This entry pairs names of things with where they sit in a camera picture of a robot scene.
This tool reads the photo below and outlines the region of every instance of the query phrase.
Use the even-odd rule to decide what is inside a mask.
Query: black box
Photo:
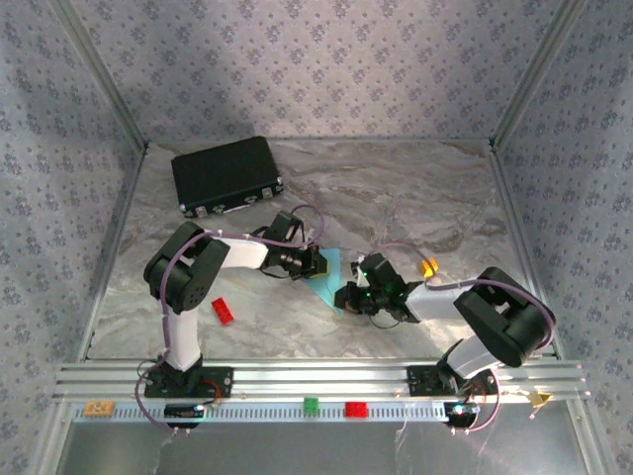
[[[263,137],[177,156],[171,160],[171,169],[186,218],[225,213],[284,190]]]

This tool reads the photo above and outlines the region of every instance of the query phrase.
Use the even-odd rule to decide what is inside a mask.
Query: wall
[[[487,138],[559,1],[74,3],[143,134],[168,143]]]
[[[503,153],[570,357],[633,473],[633,3],[589,0]]]
[[[57,363],[76,356],[137,164],[44,0],[0,26],[0,473],[23,473]]]

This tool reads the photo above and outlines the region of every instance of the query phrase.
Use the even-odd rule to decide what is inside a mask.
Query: gray floor
[[[198,224],[249,232],[270,224],[282,209],[311,203],[326,216],[319,243],[340,247],[344,262],[377,242],[404,239],[435,257],[445,280],[475,276],[489,265],[519,278],[488,159],[480,152],[409,141],[273,142],[271,147],[286,183],[283,196]],[[173,156],[153,146],[145,159],[95,328],[93,359],[149,357],[162,349],[160,314],[142,270],[184,221],[171,175]],[[315,218],[308,212],[302,217],[314,229]],[[420,279],[419,260],[411,254],[393,250],[387,256],[406,279]],[[210,307],[218,297],[235,315],[228,327]],[[338,316],[301,281],[244,269],[223,270],[199,314],[201,347],[216,358],[437,357],[470,334],[463,322],[437,315],[420,325],[380,331],[364,317]],[[392,322],[387,315],[376,320]]]
[[[59,475],[574,474],[586,470],[565,403],[530,421],[501,407],[497,422],[455,436],[434,423],[206,424],[189,436],[150,424],[70,428]]]

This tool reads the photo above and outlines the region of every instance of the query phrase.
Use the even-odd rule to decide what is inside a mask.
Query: marble surface
[[[488,159],[440,142],[272,142],[284,176],[280,197],[197,223],[248,232],[268,225],[280,210],[319,207],[326,227],[319,243],[340,247],[349,264],[375,244],[417,244],[440,265],[444,280],[475,276],[498,265],[518,278]],[[196,149],[180,145],[178,151]],[[113,273],[99,312],[89,356],[150,357],[163,346],[160,312],[142,280],[145,264],[184,221],[171,174],[171,150],[150,147]],[[314,232],[316,217],[301,214]],[[419,259],[389,249],[386,256],[407,280],[419,280]],[[210,301],[223,297],[235,320],[223,327]],[[247,269],[224,269],[199,307],[203,353],[211,358],[438,357],[470,334],[462,321],[428,315],[421,324],[379,330],[363,316],[338,316],[302,281],[276,280]],[[375,318],[390,325],[387,314]]]

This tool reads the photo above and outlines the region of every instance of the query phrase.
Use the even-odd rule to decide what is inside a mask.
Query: blue paper
[[[320,249],[320,254],[327,259],[327,275],[304,279],[310,287],[334,312],[342,317],[343,311],[334,307],[334,294],[343,286],[343,275],[340,271],[340,249]]]

